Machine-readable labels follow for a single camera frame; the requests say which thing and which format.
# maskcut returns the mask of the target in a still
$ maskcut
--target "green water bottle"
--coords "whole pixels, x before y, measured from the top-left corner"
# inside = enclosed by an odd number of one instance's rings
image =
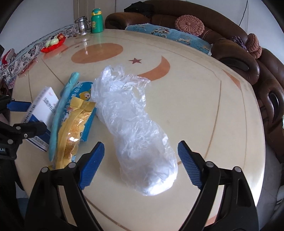
[[[92,10],[92,33],[99,33],[104,30],[103,28],[103,16],[100,8]]]

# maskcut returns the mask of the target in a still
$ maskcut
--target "red star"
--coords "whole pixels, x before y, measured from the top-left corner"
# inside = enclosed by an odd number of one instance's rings
[[[141,63],[141,62],[140,62],[141,60],[142,60],[142,59],[136,59],[136,58],[134,58],[133,60],[129,60],[129,61],[131,61],[132,64],[134,64],[134,63]]]

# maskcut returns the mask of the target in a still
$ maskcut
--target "bottle lid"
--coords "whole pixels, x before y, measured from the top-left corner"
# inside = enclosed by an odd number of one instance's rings
[[[101,15],[102,14],[102,11],[100,8],[96,8],[96,9],[93,9],[92,10],[92,16],[93,15]]]

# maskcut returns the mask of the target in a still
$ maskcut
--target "table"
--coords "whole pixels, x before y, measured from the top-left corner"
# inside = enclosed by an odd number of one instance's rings
[[[126,73],[151,79],[146,111],[168,135],[172,148],[176,151],[177,144],[185,140],[193,151],[220,168],[240,166],[257,204],[264,177],[265,142],[253,89],[236,72],[198,50],[123,30],[68,38],[57,50],[40,54],[17,78],[13,97],[32,101],[45,86],[51,86],[59,96],[72,72],[81,74],[80,81],[93,81],[107,65],[119,64]],[[23,113],[12,112],[11,124],[22,117]],[[178,230],[199,193],[178,155],[178,175],[172,188],[146,197],[121,180],[112,136],[97,117],[88,141],[80,144],[77,159],[98,141],[105,144],[105,157],[83,193],[103,229]],[[24,140],[16,166],[28,195],[40,169],[48,165],[47,153]],[[208,223],[216,217],[222,190],[220,186]],[[70,211],[66,213],[72,220]]]

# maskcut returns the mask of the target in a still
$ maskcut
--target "blue and white box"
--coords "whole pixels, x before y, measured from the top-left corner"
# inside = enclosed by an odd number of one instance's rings
[[[45,134],[29,138],[28,141],[43,151],[49,147],[50,131],[59,99],[51,87],[45,87],[27,110],[23,123],[32,121],[44,122],[47,126]]]

